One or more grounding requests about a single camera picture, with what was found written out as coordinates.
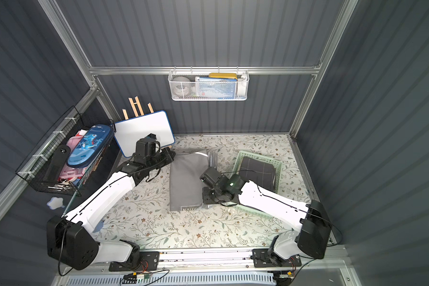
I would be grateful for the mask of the white board on easel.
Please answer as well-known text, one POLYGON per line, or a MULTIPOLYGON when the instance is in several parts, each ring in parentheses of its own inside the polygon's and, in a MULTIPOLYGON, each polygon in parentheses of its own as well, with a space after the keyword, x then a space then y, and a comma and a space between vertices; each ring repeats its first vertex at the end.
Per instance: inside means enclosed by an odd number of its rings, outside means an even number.
POLYGON ((175 143, 172 127, 164 110, 116 122, 114 126, 115 140, 126 158, 131 157, 135 152, 137 141, 151 133, 157 137, 161 147, 175 143))

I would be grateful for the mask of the white tape roll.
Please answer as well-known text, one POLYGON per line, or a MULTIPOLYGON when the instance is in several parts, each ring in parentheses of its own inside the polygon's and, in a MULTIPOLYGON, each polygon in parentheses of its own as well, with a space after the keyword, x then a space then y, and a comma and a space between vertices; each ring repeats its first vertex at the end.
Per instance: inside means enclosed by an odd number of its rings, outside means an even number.
POLYGON ((170 90, 174 98, 183 98, 191 94, 191 80, 187 77, 178 76, 169 82, 170 90))

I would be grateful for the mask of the white mesh hanging basket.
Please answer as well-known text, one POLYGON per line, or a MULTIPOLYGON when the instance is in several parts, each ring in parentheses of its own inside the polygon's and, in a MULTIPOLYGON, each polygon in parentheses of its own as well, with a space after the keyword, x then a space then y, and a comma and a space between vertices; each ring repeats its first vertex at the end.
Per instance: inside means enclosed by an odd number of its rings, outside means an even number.
POLYGON ((174 101, 245 101, 249 88, 248 71, 240 74, 182 74, 170 71, 168 83, 174 101))

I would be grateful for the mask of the mint green plastic basket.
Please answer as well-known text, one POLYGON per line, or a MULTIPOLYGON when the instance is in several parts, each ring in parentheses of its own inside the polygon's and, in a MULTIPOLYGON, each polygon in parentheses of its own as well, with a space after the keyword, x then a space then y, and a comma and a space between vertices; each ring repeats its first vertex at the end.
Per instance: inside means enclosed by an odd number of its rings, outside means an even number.
MULTIPOLYGON (((257 154, 257 153, 253 153, 253 152, 250 152, 250 151, 241 150, 241 151, 239 151, 239 153, 237 155, 237 158, 236 158, 236 161, 234 163, 234 167, 233 167, 233 170, 232 170, 233 174, 238 174, 238 171, 240 169, 241 161, 242 161, 242 159, 244 157, 250 157, 250 158, 253 158, 255 160, 264 162, 264 163, 269 163, 269 164, 271 164, 271 165, 273 165, 275 167, 275 169, 276 169, 275 191, 274 192, 269 191, 269 192, 277 194, 278 193, 278 189, 280 187, 282 163, 280 161, 274 159, 274 158, 271 158, 271 157, 267 157, 267 156, 260 155, 260 154, 257 154)), ((266 189, 264 189, 264 188, 262 188, 260 186, 258 186, 258 187, 260 188, 261 191, 266 190, 266 189)))

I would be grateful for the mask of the blue packet in mesh basket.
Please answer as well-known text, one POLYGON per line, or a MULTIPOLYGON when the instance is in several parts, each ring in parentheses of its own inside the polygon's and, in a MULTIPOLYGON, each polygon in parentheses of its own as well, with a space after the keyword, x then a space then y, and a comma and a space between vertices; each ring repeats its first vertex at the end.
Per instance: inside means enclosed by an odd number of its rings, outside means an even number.
POLYGON ((195 78, 196 94, 216 100, 233 99, 237 93, 237 80, 210 77, 195 78))

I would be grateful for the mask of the plain grey pillowcase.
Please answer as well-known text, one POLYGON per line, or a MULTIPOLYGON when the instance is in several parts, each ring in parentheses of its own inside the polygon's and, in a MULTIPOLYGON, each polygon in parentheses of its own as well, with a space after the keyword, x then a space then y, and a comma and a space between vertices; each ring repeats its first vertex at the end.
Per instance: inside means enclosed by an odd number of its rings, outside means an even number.
POLYGON ((170 164, 170 211, 209 209, 203 202, 200 176, 209 167, 218 166, 218 153, 200 150, 191 154, 177 154, 170 164))

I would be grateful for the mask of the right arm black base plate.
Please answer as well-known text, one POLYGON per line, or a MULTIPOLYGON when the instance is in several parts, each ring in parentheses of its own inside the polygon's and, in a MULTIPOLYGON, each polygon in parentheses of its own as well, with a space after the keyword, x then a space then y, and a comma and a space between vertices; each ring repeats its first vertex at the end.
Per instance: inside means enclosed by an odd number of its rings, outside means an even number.
POLYGON ((253 249, 250 258, 253 260, 255 268, 285 267, 294 269, 302 265, 301 259, 297 255, 283 259, 268 249, 253 249))

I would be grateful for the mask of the dark grey checked pillowcase back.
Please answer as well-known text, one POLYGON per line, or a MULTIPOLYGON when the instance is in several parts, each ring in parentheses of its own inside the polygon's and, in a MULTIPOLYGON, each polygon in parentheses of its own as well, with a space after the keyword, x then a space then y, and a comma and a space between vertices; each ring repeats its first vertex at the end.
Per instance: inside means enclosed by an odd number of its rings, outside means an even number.
POLYGON ((258 186, 268 191, 275 191, 276 169, 269 163, 244 157, 238 174, 243 178, 254 181, 258 186))

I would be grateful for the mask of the blue shark pencil case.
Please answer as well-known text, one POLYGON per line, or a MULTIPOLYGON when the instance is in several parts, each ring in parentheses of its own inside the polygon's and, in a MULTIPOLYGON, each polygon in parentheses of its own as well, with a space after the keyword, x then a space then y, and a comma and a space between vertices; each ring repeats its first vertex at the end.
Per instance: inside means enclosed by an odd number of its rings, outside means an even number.
POLYGON ((67 165, 71 168, 89 166, 102 149, 110 142, 114 134, 110 125, 94 125, 82 137, 71 152, 67 165))

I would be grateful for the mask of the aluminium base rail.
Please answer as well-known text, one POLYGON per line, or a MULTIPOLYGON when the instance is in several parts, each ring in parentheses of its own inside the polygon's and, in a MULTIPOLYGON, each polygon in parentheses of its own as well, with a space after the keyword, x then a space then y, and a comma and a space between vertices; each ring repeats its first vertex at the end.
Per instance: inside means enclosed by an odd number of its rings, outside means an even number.
MULTIPOLYGON (((210 269, 221 269, 221 268, 255 268, 253 260, 250 258, 252 255, 252 248, 240 247, 240 248, 212 248, 212 249, 168 249, 158 251, 160 253, 157 269, 153 272, 164 270, 164 269, 189 269, 189 268, 210 268, 210 269)), ((151 250, 139 250, 133 249, 134 252, 145 252, 151 250)), ((339 245, 330 247, 328 254, 323 259, 314 259, 308 255, 301 253, 296 254, 300 257, 302 265, 314 263, 316 266, 323 268, 353 268, 354 264, 351 259, 347 256, 345 249, 342 249, 339 245)), ((111 262, 114 261, 112 258, 102 258, 99 261, 89 261, 88 258, 93 257, 92 253, 82 255, 81 264, 76 266, 70 266, 64 262, 61 262, 58 266, 58 271, 61 276, 69 275, 70 272, 76 271, 104 271, 109 272, 108 268, 111 262)), ((292 269, 285 267, 272 267, 272 268, 255 268, 255 269, 292 269)))

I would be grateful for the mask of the floral table mat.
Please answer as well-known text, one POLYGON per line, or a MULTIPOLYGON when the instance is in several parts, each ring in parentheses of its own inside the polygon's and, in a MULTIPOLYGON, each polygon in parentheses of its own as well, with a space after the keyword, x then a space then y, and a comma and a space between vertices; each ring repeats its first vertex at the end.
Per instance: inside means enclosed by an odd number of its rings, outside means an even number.
MULTIPOLYGON (((311 200, 285 134, 180 136, 174 149, 179 154, 213 150, 218 153, 221 172, 233 169, 241 150, 274 158, 282 163, 279 194, 305 203, 311 200)), ((133 241, 143 249, 260 247, 290 229, 277 218, 239 207, 171 212, 169 174, 165 167, 151 182, 142 182, 124 195, 101 219, 104 226, 93 233, 94 238, 133 241)))

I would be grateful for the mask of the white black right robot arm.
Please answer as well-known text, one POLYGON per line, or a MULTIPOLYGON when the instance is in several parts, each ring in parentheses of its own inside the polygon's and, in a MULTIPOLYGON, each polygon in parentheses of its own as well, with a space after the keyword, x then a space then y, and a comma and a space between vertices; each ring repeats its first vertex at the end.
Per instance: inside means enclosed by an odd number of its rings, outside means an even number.
POLYGON ((322 260, 328 248, 333 224, 319 201, 304 203, 288 199, 264 189, 258 184, 260 173, 255 170, 219 172, 213 167, 200 176, 203 200, 208 204, 243 206, 258 210, 291 226, 291 230, 273 238, 264 259, 281 266, 291 257, 304 254, 322 260))

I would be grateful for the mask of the yellow item in mesh basket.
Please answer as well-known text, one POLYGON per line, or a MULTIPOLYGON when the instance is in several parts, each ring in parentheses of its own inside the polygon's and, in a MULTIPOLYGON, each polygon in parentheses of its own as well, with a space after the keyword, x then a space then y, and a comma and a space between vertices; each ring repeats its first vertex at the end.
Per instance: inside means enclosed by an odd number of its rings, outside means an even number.
POLYGON ((217 79, 232 79, 237 80, 237 74, 235 73, 210 73, 210 78, 217 78, 217 79))

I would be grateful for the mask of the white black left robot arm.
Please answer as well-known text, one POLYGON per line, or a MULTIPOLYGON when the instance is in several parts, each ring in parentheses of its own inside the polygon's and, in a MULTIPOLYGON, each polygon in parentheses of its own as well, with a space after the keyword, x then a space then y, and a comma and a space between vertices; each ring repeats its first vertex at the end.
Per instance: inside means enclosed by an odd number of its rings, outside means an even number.
POLYGON ((134 271, 141 264, 140 247, 131 242, 99 242, 93 233, 104 215, 122 197, 142 181, 151 181, 152 171, 171 164, 176 153, 163 148, 154 134, 137 141, 132 157, 118 166, 115 173, 93 195, 64 216, 51 218, 46 225, 48 256, 58 264, 83 270, 96 263, 116 263, 134 271))

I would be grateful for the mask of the white flower-shaped hook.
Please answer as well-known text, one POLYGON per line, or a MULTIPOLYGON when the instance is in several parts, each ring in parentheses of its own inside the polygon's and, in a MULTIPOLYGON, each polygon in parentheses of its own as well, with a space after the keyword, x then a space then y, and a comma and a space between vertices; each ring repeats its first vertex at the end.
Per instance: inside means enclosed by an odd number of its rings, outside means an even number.
POLYGON ((50 201, 46 204, 51 210, 56 210, 59 208, 65 208, 64 199, 61 197, 52 197, 50 201))

